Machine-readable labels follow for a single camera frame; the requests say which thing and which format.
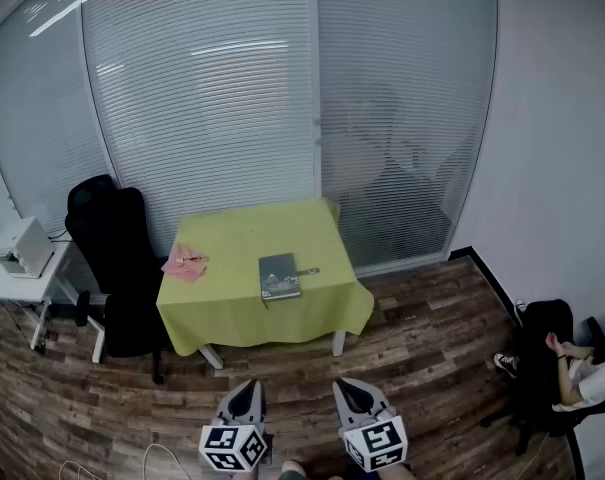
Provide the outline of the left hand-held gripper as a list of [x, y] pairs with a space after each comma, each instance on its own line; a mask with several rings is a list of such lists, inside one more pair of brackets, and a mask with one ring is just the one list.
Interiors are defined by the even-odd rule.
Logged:
[[268, 450], [265, 416], [261, 382], [249, 380], [236, 386], [218, 405], [218, 424], [202, 428], [200, 454], [216, 472], [252, 473]]

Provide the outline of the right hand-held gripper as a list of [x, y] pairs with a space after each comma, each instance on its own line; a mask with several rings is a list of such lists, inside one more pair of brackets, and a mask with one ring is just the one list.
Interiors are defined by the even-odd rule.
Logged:
[[365, 472], [379, 472], [406, 459], [408, 439], [402, 417], [388, 408], [379, 388], [353, 378], [338, 378], [333, 382], [333, 394], [341, 421], [374, 416], [339, 430], [347, 453]]

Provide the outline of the dark strap-closure notebook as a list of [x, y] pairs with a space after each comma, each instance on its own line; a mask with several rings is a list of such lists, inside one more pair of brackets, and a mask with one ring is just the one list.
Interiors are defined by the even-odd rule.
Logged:
[[267, 310], [274, 301], [299, 297], [300, 278], [320, 273], [319, 267], [299, 270], [292, 253], [261, 257], [258, 264], [261, 301]]

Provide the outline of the white-legged table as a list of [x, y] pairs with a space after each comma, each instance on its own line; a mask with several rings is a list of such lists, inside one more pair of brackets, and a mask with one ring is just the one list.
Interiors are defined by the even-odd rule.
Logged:
[[[336, 331], [333, 333], [332, 355], [334, 357], [340, 357], [343, 354], [345, 340], [345, 331]], [[220, 358], [220, 356], [217, 354], [217, 352], [211, 345], [207, 344], [199, 348], [198, 352], [215, 370], [222, 370], [224, 368], [223, 360]]]

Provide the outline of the folded pink cloth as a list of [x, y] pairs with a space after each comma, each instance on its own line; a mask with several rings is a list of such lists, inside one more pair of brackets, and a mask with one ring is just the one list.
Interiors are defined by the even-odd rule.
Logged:
[[188, 245], [175, 243], [161, 270], [173, 278], [194, 283], [206, 274], [208, 260], [206, 255]]

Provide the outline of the green tablecloth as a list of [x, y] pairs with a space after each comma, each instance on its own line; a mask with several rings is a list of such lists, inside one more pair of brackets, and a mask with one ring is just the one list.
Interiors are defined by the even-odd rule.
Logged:
[[[360, 334], [373, 295], [356, 279], [336, 224], [335, 205], [307, 199], [187, 216], [175, 243], [209, 260], [188, 283], [164, 274], [157, 307], [175, 352], [189, 356], [209, 345], [252, 347], [304, 343], [336, 331]], [[261, 301], [261, 257], [292, 253], [302, 294]]]

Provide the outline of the empty black office chair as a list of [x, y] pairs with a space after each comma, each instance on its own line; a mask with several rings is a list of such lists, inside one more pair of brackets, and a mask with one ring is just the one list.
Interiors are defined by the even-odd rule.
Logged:
[[106, 296], [101, 323], [113, 358], [152, 356], [152, 380], [163, 383], [162, 351], [170, 344], [157, 308], [163, 279], [141, 192], [118, 188], [105, 174], [71, 189], [65, 226]]

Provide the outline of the occupied black office chair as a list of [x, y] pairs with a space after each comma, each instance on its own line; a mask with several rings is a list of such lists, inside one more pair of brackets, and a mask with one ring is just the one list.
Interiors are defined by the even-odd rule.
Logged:
[[532, 435], [560, 437], [590, 415], [605, 413], [605, 332], [593, 317], [588, 344], [573, 335], [573, 313], [562, 299], [518, 304], [520, 328], [513, 356], [497, 353], [495, 366], [513, 380], [508, 404], [484, 417], [484, 428], [509, 416], [519, 428], [517, 456]]

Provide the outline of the white side table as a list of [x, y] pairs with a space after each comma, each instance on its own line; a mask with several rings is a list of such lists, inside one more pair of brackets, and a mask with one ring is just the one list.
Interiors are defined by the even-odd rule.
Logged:
[[29, 339], [30, 348], [39, 350], [43, 345], [46, 315], [52, 304], [52, 296], [58, 291], [74, 306], [80, 301], [80, 293], [65, 275], [70, 261], [72, 242], [54, 242], [54, 253], [38, 278], [17, 278], [10, 276], [0, 265], [0, 301], [18, 301], [37, 305], [40, 314], [24, 310], [34, 323], [33, 335]]

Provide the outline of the white box-shaped device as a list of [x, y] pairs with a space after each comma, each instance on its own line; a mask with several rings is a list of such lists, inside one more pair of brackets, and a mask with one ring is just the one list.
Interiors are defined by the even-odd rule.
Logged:
[[0, 266], [16, 278], [39, 278], [55, 246], [36, 217], [23, 218], [0, 233]]

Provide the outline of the wide white window blind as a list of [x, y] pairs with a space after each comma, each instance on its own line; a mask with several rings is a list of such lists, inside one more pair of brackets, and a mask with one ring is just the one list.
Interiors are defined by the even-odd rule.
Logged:
[[84, 0], [122, 185], [166, 255], [187, 215], [315, 193], [308, 0]]

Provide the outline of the glass door with blinds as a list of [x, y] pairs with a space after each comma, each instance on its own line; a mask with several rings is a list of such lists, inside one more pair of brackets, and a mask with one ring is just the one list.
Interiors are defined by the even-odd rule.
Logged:
[[493, 83], [497, 0], [318, 0], [322, 192], [358, 275], [444, 256]]

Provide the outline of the narrow white window blind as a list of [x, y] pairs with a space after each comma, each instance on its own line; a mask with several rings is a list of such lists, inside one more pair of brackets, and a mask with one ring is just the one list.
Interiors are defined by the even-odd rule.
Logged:
[[62, 234], [67, 197], [108, 167], [78, 46], [79, 0], [28, 0], [0, 25], [0, 170], [19, 213]]

